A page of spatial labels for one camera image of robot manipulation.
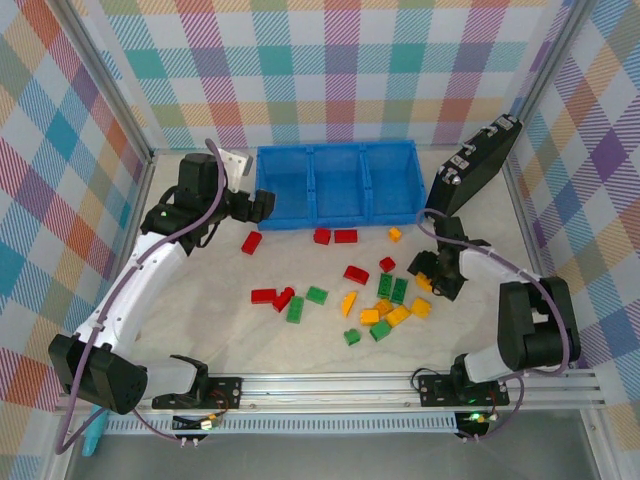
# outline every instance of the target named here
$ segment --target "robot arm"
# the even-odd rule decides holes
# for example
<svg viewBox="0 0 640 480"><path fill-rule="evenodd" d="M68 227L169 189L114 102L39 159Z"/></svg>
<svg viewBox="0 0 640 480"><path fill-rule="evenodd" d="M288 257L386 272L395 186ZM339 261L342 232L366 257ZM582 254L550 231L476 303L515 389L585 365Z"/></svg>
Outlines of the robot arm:
<svg viewBox="0 0 640 480"><path fill-rule="evenodd" d="M493 250L483 240L469 240L457 217L438 218L435 233ZM563 346L557 322L541 293L521 275L486 254L460 245L438 241L438 253L419 253L409 272L423 273L433 292L454 300L466 281L482 282L499 292L496 342L478 352L460 355L451 376L461 397L475 385L493 382L524 369L561 363ZM580 341L571 296L566 282L558 277L541 278L527 272L549 293L564 321L569 339L569 360L580 355Z"/></svg>
<svg viewBox="0 0 640 480"><path fill-rule="evenodd" d="M220 154L224 172L218 172L218 164L211 155L189 154L181 161L178 185L171 187L158 205L147 213L141 226L142 235L102 303L73 336L57 335L49 345L49 356L66 393L71 391L82 352L98 326L100 331L82 371L79 398L124 414L133 410L140 400L163 394L182 395L193 404L208 395L207 366L201 362L172 356L140 366L128 358L151 304L193 249L206 246L218 224L227 216L259 223L273 211L274 194L259 190L250 201L247 192L238 190L240 179L250 165L250 157L224 150ZM164 243L149 255L147 252L152 247L194 224L214 208L219 173L225 175L227 187L210 217L199 227L173 242ZM108 299L114 292L117 301L109 306ZM98 319L104 309L108 310L100 323Z"/></svg>

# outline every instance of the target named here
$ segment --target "blue plastic bin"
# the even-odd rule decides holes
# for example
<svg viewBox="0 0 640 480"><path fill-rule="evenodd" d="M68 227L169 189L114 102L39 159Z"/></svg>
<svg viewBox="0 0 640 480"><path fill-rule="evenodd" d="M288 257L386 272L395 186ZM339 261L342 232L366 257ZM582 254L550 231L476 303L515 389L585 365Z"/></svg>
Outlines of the blue plastic bin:
<svg viewBox="0 0 640 480"><path fill-rule="evenodd" d="M276 194L260 230L409 224L427 201L412 141L260 147L256 163Z"/></svg>

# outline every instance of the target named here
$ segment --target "lego brick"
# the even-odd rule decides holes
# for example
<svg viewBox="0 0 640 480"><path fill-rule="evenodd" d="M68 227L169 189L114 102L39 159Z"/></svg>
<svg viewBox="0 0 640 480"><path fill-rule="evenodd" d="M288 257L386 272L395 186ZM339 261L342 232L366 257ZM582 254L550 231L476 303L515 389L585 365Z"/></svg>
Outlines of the lego brick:
<svg viewBox="0 0 640 480"><path fill-rule="evenodd" d="M380 313L380 318L384 317L387 313L393 310L393 304L387 300L386 298L380 300L376 303L376 306L373 307Z"/></svg>
<svg viewBox="0 0 640 480"><path fill-rule="evenodd" d="M361 285L366 285L369 280L369 273L361 268L349 265L344 272L344 278L352 280Z"/></svg>
<svg viewBox="0 0 640 480"><path fill-rule="evenodd" d="M397 327L402 322L404 322L407 318L411 316L411 312L404 305L400 305L393 312L390 312L387 315L386 321L391 325L391 327Z"/></svg>
<svg viewBox="0 0 640 480"><path fill-rule="evenodd" d="M427 318L429 313L431 313L431 304L424 298L418 297L413 301L413 305L411 305L411 313L416 317Z"/></svg>
<svg viewBox="0 0 640 480"><path fill-rule="evenodd" d="M392 242L398 243L402 238L402 232L396 227L393 227L391 230L389 230L389 238Z"/></svg>
<svg viewBox="0 0 640 480"><path fill-rule="evenodd" d="M358 292L351 292L346 297L344 297L344 300L342 300L342 315L344 315L345 317L349 316L349 312L351 312L351 308L356 302L357 297Z"/></svg>
<svg viewBox="0 0 640 480"><path fill-rule="evenodd" d="M418 285L425 292L429 292L429 293L433 292L433 287L431 286L431 280L429 280L427 276L422 272L418 272L418 274L416 275L416 285Z"/></svg>
<svg viewBox="0 0 640 480"><path fill-rule="evenodd" d="M324 305L324 302L327 301L327 296L329 292L326 290L322 290L318 287L309 287L309 291L307 292L307 300L313 303L317 303L318 305Z"/></svg>
<svg viewBox="0 0 640 480"><path fill-rule="evenodd" d="M380 321L380 312L375 308L369 308L360 312L360 325L372 327Z"/></svg>
<svg viewBox="0 0 640 480"><path fill-rule="evenodd" d="M349 346L353 345L354 343L358 343L360 341L360 338L360 332L355 328L344 332L344 339Z"/></svg>
<svg viewBox="0 0 640 480"><path fill-rule="evenodd" d="M251 232L247 239L242 244L242 251L248 255L253 255L258 245L262 241L262 234L258 232Z"/></svg>
<svg viewBox="0 0 640 480"><path fill-rule="evenodd" d="M403 303L404 295L407 293L408 280L404 278L396 278L396 283L393 286L393 293L391 293L391 303Z"/></svg>
<svg viewBox="0 0 640 480"><path fill-rule="evenodd" d="M391 296L391 284L393 277L388 273L380 275L380 283L378 284L378 298L389 298Z"/></svg>
<svg viewBox="0 0 640 480"><path fill-rule="evenodd" d="M282 310L284 310L284 307L289 305L289 302L291 301L291 299L295 294L296 292L293 288L291 287L285 288L282 291L282 293L278 295L276 299L273 301L273 308L275 309L275 311L278 313L282 312Z"/></svg>
<svg viewBox="0 0 640 480"><path fill-rule="evenodd" d="M389 335L389 333L391 333L391 325L389 325L386 320L380 320L373 327L371 327L369 333L376 342L379 342L384 337Z"/></svg>
<svg viewBox="0 0 640 480"><path fill-rule="evenodd" d="M251 303L254 305L262 303L273 303L278 296L275 288L264 288L261 290L251 290Z"/></svg>
<svg viewBox="0 0 640 480"><path fill-rule="evenodd" d="M383 258L380 260L380 268L384 273L389 273L396 268L396 262L394 262L391 257Z"/></svg>
<svg viewBox="0 0 640 480"><path fill-rule="evenodd" d="M321 245L329 245L331 230L328 228L316 228L316 232L313 234L313 241Z"/></svg>
<svg viewBox="0 0 640 480"><path fill-rule="evenodd" d="M358 243L358 231L336 230L333 232L333 240L336 243Z"/></svg>
<svg viewBox="0 0 640 480"><path fill-rule="evenodd" d="M289 303L289 310L287 310L287 322L300 323L302 318L302 307L304 306L304 298L293 297L291 303Z"/></svg>

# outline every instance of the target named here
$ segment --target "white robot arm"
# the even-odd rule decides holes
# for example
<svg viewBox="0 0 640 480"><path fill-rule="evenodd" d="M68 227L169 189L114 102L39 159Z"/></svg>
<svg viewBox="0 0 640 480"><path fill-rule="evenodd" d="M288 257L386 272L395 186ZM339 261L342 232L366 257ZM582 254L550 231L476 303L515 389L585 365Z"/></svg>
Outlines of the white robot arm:
<svg viewBox="0 0 640 480"><path fill-rule="evenodd" d="M250 201L249 194L239 190L251 157L224 150L218 153L226 181L218 178L215 157L185 156L178 185L147 213L142 235L104 300L73 336L57 335L49 345L67 393L81 370L78 397L120 414L131 411L140 400L164 394L185 395L192 403L207 395L203 391L207 367L201 362L172 356L140 366L129 358L151 304L193 249L205 247L227 216L259 223L273 211L274 194L258 190ZM218 195L220 185L226 187ZM87 345L90 353L84 363L81 356Z"/></svg>

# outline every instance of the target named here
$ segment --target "plaid wallpaper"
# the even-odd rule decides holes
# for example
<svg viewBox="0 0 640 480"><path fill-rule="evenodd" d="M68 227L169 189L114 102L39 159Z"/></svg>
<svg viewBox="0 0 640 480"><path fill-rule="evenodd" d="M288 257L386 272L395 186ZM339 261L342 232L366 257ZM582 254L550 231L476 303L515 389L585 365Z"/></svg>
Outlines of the plaid wallpaper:
<svg viewBox="0 0 640 480"><path fill-rule="evenodd" d="M572 3L73 2L152 145L174 149L459 142L528 93Z"/></svg>
<svg viewBox="0 0 640 480"><path fill-rule="evenodd" d="M510 162L640 478L640 0L601 0Z"/></svg>
<svg viewBox="0 0 640 480"><path fill-rule="evenodd" d="M0 0L0 479L34 478L47 347L110 285L143 163L44 0Z"/></svg>

